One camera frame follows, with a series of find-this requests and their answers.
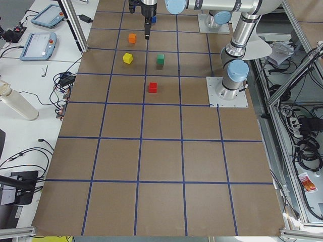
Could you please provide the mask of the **red snack packet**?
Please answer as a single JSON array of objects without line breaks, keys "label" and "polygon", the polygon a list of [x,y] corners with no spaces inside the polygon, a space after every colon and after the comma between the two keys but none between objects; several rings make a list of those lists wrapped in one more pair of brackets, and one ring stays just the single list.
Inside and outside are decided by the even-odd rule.
[{"label": "red snack packet", "polygon": [[298,178],[307,192],[313,193],[317,190],[315,184],[311,181],[308,173],[304,172],[298,175]]}]

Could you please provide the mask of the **blue wooden block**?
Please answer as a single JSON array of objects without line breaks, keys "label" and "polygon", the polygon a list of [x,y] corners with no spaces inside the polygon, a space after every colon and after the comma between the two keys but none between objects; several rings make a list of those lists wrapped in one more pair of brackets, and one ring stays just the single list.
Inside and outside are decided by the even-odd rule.
[{"label": "blue wooden block", "polygon": [[152,17],[151,22],[152,22],[153,24],[155,24],[155,23],[157,22],[157,16]]}]

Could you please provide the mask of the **black device with red button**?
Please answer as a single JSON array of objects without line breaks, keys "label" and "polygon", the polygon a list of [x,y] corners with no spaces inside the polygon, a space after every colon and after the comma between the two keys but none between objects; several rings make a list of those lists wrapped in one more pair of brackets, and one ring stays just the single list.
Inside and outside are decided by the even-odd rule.
[{"label": "black device with red button", "polygon": [[18,43],[22,35],[25,33],[27,27],[16,26],[13,30],[4,30],[1,28],[1,38],[6,42]]}]

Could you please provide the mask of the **teach pendant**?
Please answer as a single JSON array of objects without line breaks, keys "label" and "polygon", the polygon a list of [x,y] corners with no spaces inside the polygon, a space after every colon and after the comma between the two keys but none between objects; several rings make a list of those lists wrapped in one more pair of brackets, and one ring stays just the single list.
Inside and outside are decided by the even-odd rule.
[{"label": "teach pendant", "polygon": [[64,19],[64,14],[59,5],[50,4],[38,13],[31,22],[46,28],[54,28]]},{"label": "teach pendant", "polygon": [[57,42],[57,35],[49,33],[31,33],[20,55],[21,61],[46,61],[48,60]]}]

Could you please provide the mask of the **aluminium frame post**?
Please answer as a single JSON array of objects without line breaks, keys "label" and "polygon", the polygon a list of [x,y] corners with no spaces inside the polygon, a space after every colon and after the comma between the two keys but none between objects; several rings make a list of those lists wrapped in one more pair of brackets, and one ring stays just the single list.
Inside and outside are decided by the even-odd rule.
[{"label": "aluminium frame post", "polygon": [[58,4],[72,32],[76,45],[81,53],[88,50],[88,43],[79,23],[71,0],[58,0]]}]

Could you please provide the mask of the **orange wooden block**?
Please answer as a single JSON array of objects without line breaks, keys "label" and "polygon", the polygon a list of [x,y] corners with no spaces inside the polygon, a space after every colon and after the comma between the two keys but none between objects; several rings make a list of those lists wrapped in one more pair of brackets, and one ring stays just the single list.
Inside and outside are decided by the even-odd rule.
[{"label": "orange wooden block", "polygon": [[137,41],[137,35],[135,33],[130,33],[128,36],[128,42],[135,44]]}]

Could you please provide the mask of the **red wooden block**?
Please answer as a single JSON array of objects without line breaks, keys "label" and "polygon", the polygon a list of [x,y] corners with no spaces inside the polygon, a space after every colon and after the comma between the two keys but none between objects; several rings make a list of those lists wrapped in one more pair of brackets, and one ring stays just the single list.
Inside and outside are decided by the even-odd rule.
[{"label": "red wooden block", "polygon": [[148,92],[149,93],[157,93],[158,83],[157,82],[150,82],[148,85]]}]

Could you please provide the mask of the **lower teach pendant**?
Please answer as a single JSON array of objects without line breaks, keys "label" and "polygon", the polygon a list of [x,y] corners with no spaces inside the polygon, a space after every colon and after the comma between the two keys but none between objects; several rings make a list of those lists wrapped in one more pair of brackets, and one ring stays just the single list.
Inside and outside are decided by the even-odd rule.
[{"label": "lower teach pendant", "polygon": [[57,42],[57,35],[49,33],[31,33],[20,55],[21,61],[46,61],[48,60]]}]

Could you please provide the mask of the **black power adapter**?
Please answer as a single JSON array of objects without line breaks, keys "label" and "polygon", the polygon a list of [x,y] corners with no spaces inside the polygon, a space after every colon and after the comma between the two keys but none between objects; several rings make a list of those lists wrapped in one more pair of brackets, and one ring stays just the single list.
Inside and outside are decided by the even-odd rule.
[{"label": "black power adapter", "polygon": [[85,23],[92,23],[93,20],[91,17],[86,16],[86,15],[79,15],[79,19]]}]

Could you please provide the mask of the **upper teach pendant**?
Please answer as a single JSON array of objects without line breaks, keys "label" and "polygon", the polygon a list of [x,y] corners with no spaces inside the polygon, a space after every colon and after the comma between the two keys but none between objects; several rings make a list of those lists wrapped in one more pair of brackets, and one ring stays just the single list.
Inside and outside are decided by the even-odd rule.
[{"label": "upper teach pendant", "polygon": [[31,22],[46,28],[54,28],[64,19],[64,14],[59,5],[50,4],[38,13]]}]

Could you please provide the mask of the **yellow wooden block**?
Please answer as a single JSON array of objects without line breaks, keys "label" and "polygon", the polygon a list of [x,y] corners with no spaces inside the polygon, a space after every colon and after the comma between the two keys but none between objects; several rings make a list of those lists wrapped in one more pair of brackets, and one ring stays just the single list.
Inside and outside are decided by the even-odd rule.
[{"label": "yellow wooden block", "polygon": [[130,54],[130,53],[125,53],[124,55],[123,55],[123,62],[124,63],[126,63],[126,64],[131,64],[132,63],[132,61],[133,61],[133,55],[132,54]]}]

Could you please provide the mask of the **green wooden block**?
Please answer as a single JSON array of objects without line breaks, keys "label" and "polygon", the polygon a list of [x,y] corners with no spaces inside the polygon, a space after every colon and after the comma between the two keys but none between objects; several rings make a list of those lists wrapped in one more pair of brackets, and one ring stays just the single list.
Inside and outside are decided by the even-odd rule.
[{"label": "green wooden block", "polygon": [[158,65],[164,65],[164,63],[165,63],[165,55],[164,54],[158,54],[157,59],[156,59],[156,63]]}]

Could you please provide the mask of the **white power strip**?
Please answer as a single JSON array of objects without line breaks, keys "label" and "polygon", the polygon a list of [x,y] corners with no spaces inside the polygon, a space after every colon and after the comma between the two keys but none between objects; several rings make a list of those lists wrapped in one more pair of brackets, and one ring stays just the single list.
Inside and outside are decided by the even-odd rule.
[{"label": "white power strip", "polygon": [[287,118],[287,123],[289,125],[289,130],[291,131],[293,136],[298,139],[302,139],[303,136],[300,133],[301,124],[299,123],[298,118],[290,116]]}]

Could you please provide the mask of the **white bottle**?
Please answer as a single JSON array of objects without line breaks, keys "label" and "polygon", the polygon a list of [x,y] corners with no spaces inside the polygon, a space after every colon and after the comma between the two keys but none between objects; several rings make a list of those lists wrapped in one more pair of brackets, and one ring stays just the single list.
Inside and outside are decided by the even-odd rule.
[{"label": "white bottle", "polygon": [[35,120],[39,116],[38,110],[31,105],[19,92],[11,88],[11,85],[1,80],[1,100],[27,120]]}]

